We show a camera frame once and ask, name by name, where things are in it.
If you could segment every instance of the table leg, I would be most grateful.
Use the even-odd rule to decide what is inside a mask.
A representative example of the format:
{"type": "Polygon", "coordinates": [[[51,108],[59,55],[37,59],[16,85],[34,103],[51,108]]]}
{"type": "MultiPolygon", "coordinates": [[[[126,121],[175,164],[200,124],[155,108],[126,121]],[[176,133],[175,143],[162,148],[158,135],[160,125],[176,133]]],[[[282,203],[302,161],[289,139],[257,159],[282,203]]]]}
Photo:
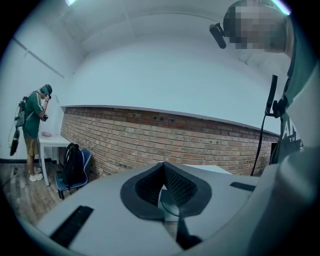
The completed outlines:
{"type": "Polygon", "coordinates": [[[42,167],[42,164],[41,164],[41,150],[40,150],[40,147],[41,147],[41,145],[40,145],[40,142],[39,142],[39,137],[38,137],[38,157],[39,157],[39,167],[42,167]]]}
{"type": "Polygon", "coordinates": [[[59,147],[57,146],[56,147],[56,164],[58,165],[59,164],[59,147]]]}
{"type": "Polygon", "coordinates": [[[44,182],[47,186],[49,186],[49,181],[47,177],[47,170],[46,170],[46,164],[45,164],[45,149],[43,145],[40,145],[40,155],[41,155],[41,164],[42,164],[42,171],[44,176],[44,182]]]}

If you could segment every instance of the baseball cap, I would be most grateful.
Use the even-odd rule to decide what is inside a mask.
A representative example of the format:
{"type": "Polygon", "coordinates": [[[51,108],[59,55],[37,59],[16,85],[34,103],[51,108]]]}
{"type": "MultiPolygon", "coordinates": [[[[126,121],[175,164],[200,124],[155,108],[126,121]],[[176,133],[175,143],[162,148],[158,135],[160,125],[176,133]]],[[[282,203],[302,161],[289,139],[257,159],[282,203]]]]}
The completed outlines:
{"type": "Polygon", "coordinates": [[[50,84],[46,84],[44,87],[42,87],[42,91],[45,94],[51,95],[51,93],[52,93],[51,85],[50,84]]]}

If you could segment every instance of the brick wall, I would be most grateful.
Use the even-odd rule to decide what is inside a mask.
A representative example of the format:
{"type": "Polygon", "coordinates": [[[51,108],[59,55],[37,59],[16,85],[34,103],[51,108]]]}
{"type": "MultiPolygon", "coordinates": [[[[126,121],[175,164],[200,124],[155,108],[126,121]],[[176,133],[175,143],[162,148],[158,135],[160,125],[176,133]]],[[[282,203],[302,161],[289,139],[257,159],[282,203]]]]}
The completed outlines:
{"type": "MultiPolygon", "coordinates": [[[[258,130],[217,121],[141,110],[67,107],[61,135],[92,152],[94,178],[158,161],[216,165],[249,175],[257,153],[258,130]]],[[[263,133],[256,172],[268,165],[271,143],[263,133]]]]}

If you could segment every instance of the black backpack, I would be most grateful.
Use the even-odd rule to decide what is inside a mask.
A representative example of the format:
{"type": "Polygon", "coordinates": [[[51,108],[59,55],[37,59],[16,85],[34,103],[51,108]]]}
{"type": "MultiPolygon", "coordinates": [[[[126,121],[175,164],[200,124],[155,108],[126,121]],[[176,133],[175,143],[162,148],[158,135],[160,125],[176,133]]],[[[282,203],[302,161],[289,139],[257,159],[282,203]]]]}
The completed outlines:
{"type": "Polygon", "coordinates": [[[85,157],[78,144],[70,143],[66,147],[63,171],[60,175],[67,188],[84,180],[85,157]]]}

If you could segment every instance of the backpack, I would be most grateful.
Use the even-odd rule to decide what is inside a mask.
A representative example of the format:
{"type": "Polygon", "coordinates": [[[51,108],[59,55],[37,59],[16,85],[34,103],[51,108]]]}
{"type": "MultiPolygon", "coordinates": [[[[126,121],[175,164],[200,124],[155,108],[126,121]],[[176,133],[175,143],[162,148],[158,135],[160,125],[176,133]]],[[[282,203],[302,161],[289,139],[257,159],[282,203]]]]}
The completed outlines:
{"type": "Polygon", "coordinates": [[[84,180],[84,165],[85,156],[79,149],[79,145],[70,143],[66,147],[63,171],[60,174],[60,178],[67,188],[84,180]]]}
{"type": "Polygon", "coordinates": [[[23,99],[20,101],[19,103],[19,113],[17,115],[17,117],[14,118],[14,120],[16,121],[15,123],[15,127],[18,128],[18,127],[22,127],[25,125],[25,123],[28,121],[28,119],[32,116],[32,114],[34,113],[31,112],[27,118],[25,117],[25,109],[26,109],[26,104],[27,104],[27,99],[29,97],[23,97],[23,99]]]}

